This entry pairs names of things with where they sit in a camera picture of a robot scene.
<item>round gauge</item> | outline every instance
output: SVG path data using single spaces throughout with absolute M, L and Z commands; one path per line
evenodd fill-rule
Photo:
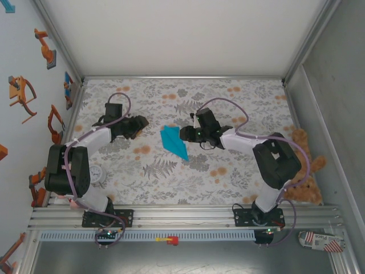
M 101 166 L 93 164 L 89 166 L 89 170 L 91 183 L 102 183 L 105 181 L 107 172 Z

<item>blue paper plane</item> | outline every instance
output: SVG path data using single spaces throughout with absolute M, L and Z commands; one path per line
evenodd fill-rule
M 164 148 L 177 156 L 188 161 L 188 152 L 186 145 L 183 140 L 180 139 L 180 128 L 179 127 L 168 127 L 165 126 L 164 130 L 161 130 L 162 145 Z

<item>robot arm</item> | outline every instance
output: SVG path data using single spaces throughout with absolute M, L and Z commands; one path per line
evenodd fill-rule
M 265 184 L 252 205 L 252 214 L 257 222 L 262 221 L 277 206 L 280 193 L 301 169 L 293 149 L 288 143 L 279 140 L 258 139 L 252 134 L 238 136 L 232 127 L 221 127 L 208 108 L 190 116 L 197 119 L 200 127 L 182 128 L 180 139 L 195 143 L 209 142 L 213 147 L 236 150 L 255 157 Z M 283 137 L 280 133 L 272 136 Z
M 94 126 L 110 124 L 121 117 L 121 104 L 106 103 L 106 114 Z M 113 142 L 117 136 L 134 139 L 137 133 L 148 124 L 145 117 L 136 116 L 123 118 L 117 123 L 99 128 L 98 130 L 96 130 L 96 127 L 93 127 L 92 134 L 86 135 L 81 141 L 69 148 L 68 167 L 70 168 L 77 198 L 88 209 L 113 214 L 111 200 L 93 187 L 90 187 L 89 157 L 101 147 Z M 74 141 L 64 145 L 55 144 L 50 147 L 44 181 L 46 190 L 69 198 L 73 198 L 74 195 L 66 174 L 64 155 L 66 149 L 73 143 Z

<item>white wall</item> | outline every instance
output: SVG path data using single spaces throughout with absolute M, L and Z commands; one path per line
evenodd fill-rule
M 42 0 L 84 75 L 284 76 L 325 0 Z
M 48 149 L 52 145 L 47 128 L 47 117 L 54 104 L 65 121 L 72 108 L 66 111 L 64 99 L 64 72 L 68 70 L 60 53 L 57 66 L 46 69 L 46 60 L 40 51 L 40 42 L 34 37 L 34 28 L 44 30 L 30 1 L 11 0 L 15 14 L 6 14 L 0 6 L 0 144 L 9 150 L 0 161 L 0 256 L 2 256 L 27 228 L 31 214 L 31 193 L 28 176 L 36 174 L 47 164 Z M 46 38 L 51 49 L 54 45 Z M 33 85 L 37 98 L 29 108 L 37 115 L 28 122 L 20 104 L 9 104 L 8 76 L 22 75 Z M 54 119 L 54 128 L 61 130 Z

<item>red clip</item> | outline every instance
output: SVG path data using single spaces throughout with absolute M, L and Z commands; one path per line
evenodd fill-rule
M 167 241 L 167 244 L 172 244 L 172 245 L 178 245 L 179 244 L 179 237 L 177 236 L 168 236 L 169 239 L 171 239 L 171 241 Z

